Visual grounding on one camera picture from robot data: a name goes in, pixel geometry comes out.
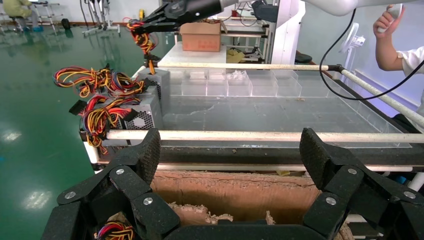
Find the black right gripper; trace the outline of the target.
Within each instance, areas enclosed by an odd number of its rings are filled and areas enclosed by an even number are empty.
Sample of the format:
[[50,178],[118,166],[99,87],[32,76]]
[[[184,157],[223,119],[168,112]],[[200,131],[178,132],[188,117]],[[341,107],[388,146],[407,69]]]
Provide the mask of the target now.
[[141,26],[134,28],[138,35],[176,32],[180,24],[192,23],[222,11],[219,0],[179,0],[165,3],[144,18]]

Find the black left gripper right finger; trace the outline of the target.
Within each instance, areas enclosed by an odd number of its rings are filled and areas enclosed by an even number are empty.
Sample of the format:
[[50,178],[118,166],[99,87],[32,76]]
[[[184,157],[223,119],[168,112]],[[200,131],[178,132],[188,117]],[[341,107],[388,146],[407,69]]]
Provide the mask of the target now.
[[350,212],[362,216],[385,240],[424,237],[423,196],[368,169],[353,153],[323,142],[311,128],[301,133],[303,165],[321,194],[303,225],[332,240]]

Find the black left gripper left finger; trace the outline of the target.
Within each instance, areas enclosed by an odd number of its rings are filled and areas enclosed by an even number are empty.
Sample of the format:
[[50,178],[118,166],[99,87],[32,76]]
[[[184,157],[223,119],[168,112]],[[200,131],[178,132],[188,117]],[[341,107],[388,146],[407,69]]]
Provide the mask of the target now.
[[101,172],[63,191],[42,239],[164,240],[181,222],[151,188],[160,151],[160,133],[152,128]]

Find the person bare hand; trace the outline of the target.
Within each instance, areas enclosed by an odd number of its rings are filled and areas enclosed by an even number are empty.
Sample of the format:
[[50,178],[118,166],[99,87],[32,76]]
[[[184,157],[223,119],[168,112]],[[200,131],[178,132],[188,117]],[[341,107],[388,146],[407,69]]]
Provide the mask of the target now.
[[399,25],[405,7],[402,3],[390,4],[373,24],[373,33],[377,39],[390,36]]

